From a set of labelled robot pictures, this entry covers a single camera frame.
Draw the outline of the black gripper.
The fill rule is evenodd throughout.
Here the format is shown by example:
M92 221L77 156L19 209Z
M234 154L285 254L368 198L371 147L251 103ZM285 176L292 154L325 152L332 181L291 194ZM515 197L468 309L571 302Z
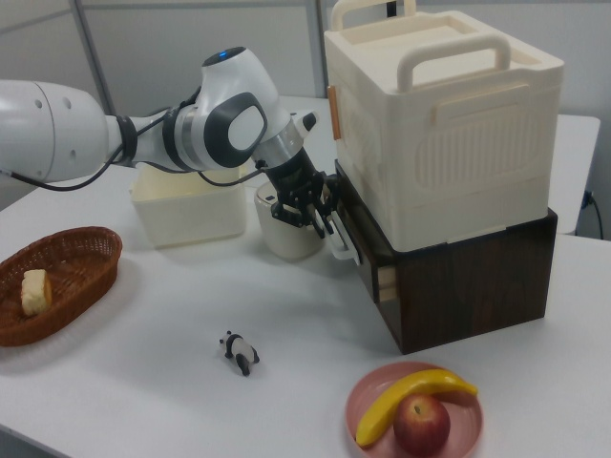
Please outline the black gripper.
M263 171L277 194L277 201L271 206L272 218L296 228L306 227L310 219L301 209L313 204L316 221L323 224L326 234L334 234L332 213L337 210L341 195L337 175L319 172L305 150L284 164L265 167Z

